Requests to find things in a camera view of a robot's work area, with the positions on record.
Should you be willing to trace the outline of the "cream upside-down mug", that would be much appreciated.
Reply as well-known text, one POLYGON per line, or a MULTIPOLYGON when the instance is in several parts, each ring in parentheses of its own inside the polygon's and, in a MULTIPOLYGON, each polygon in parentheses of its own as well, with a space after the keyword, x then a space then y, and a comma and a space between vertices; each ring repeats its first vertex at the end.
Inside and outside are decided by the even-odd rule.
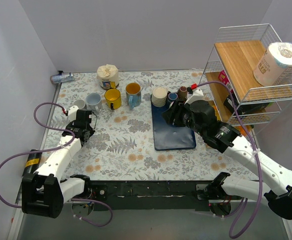
POLYGON ((155 107, 163 107, 166 104, 166 98, 167 98, 168 91, 164 87, 156 87, 152 91, 152 104, 155 107))

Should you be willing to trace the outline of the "dark blue small mug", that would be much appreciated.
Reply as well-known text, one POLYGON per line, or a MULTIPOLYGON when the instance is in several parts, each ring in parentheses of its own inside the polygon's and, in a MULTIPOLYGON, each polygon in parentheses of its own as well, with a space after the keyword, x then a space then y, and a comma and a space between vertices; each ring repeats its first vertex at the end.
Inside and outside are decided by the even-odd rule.
POLYGON ((171 104, 172 102, 174 102, 175 100, 178 99, 178 94, 175 93, 175 92, 170 92, 168 95, 167 95, 167 99, 166 99, 166 103, 167 104, 171 104))

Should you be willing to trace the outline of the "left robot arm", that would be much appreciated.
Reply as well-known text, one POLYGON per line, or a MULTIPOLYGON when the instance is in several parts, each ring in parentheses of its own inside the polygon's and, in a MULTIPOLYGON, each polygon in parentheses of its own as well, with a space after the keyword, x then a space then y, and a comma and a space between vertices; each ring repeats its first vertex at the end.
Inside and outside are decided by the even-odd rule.
POLYGON ((23 213, 56 218, 64 203, 73 197, 87 200, 91 196, 88 176, 75 174, 66 181, 61 181, 61 178, 75 154, 95 133, 91 127, 93 114, 91 110, 72 109, 69 114, 71 121, 59 142, 61 148, 54 151, 34 173, 27 173, 23 177, 23 213))

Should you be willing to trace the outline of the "grey white mug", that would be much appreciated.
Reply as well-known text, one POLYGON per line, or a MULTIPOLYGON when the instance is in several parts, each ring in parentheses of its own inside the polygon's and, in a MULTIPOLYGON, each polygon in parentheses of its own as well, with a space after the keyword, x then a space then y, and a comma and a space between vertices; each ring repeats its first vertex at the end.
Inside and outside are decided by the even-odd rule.
POLYGON ((80 110, 85 110, 86 109, 86 102, 82 99, 78 99, 73 102, 73 106, 77 106, 78 109, 80 110))

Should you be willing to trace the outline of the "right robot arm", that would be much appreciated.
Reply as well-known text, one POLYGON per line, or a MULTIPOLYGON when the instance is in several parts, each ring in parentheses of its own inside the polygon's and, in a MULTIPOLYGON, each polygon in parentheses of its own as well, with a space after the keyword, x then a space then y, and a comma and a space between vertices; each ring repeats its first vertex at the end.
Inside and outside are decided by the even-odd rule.
POLYGON ((223 199, 229 195, 260 201, 281 218, 292 220, 292 170, 258 150, 236 128, 218 120, 207 101, 175 101, 162 117, 169 125, 193 130, 208 146, 238 161, 259 178, 259 182, 252 182, 222 172, 205 187, 204 196, 223 199))

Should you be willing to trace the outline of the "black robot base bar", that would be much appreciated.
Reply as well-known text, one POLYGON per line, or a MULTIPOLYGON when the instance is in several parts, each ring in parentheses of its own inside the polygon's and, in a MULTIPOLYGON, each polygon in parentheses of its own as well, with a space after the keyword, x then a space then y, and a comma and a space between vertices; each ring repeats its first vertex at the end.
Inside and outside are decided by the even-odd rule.
POLYGON ((91 180, 85 193, 75 199, 100 201, 112 210, 196 210, 208 211, 209 202, 230 203, 239 196, 205 193, 209 180, 91 180))

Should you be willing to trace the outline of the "light blue patterned mug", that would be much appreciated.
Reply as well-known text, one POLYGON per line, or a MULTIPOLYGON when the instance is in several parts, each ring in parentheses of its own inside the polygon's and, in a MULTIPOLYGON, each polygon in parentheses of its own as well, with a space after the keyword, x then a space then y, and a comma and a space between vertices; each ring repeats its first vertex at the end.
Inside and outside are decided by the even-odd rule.
POLYGON ((141 104, 141 87, 138 83, 129 83, 126 88, 126 100, 130 110, 141 104))

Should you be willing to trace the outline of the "grey blue mug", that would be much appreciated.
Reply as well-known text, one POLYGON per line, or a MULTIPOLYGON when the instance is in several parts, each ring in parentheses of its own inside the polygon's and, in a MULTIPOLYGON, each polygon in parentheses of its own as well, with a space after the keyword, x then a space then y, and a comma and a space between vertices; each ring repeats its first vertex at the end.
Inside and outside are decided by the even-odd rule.
POLYGON ((86 97, 86 106, 88 110, 100 111, 102 107, 102 98, 98 93, 91 93, 86 97))

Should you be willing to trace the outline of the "yellow mug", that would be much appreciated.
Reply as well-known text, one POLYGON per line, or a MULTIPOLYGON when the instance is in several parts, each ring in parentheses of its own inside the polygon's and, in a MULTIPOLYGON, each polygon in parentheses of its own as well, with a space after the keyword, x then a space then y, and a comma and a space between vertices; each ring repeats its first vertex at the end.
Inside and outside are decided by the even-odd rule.
POLYGON ((111 110, 116 110, 121 107, 121 93, 118 89, 112 88, 105 92, 104 95, 107 105, 111 110))

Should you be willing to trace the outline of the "brown mug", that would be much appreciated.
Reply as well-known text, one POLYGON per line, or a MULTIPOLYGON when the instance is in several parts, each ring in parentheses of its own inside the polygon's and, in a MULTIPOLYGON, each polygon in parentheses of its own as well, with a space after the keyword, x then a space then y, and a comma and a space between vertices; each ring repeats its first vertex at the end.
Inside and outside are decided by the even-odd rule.
POLYGON ((179 100, 186 101, 188 96, 187 87, 181 86, 177 91, 177 95, 179 100))

